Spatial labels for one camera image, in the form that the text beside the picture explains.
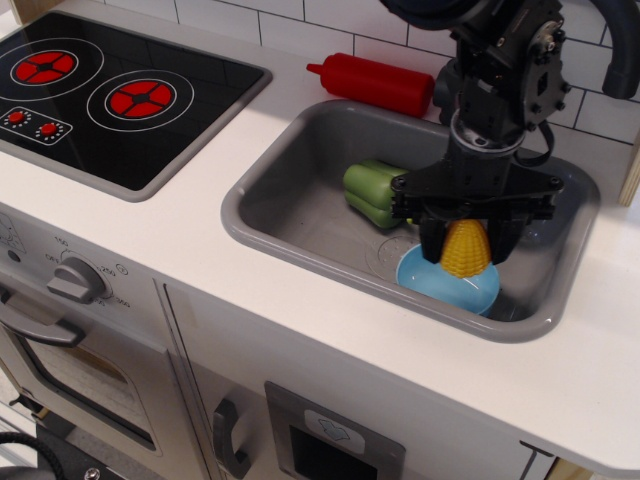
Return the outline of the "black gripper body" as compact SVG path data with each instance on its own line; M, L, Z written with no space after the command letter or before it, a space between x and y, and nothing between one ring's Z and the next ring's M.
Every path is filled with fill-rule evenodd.
M549 219L564 181L537 166L520 165L516 149L482 152L450 142L441 160L391 180L392 216L414 222Z

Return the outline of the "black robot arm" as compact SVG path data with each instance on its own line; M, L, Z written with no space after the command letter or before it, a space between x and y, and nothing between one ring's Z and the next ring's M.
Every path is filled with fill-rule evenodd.
M557 1L387 1L412 26L448 30L456 56L440 79L449 94L443 158L395 177L392 214L419 227L423 257L437 263L455 220L487 224L494 263L504 262L534 220L552 218L563 181L540 172L550 157L522 157L527 133L554 137L547 118L563 106L563 37Z

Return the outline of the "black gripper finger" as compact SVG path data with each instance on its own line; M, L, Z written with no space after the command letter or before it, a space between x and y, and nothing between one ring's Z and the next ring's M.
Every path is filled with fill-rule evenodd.
M423 258L430 263L439 263L447 235L448 222L424 217L419 225Z
M526 219L524 217L494 217L488 220L487 226L492 262L494 264L503 263L518 244L526 226Z

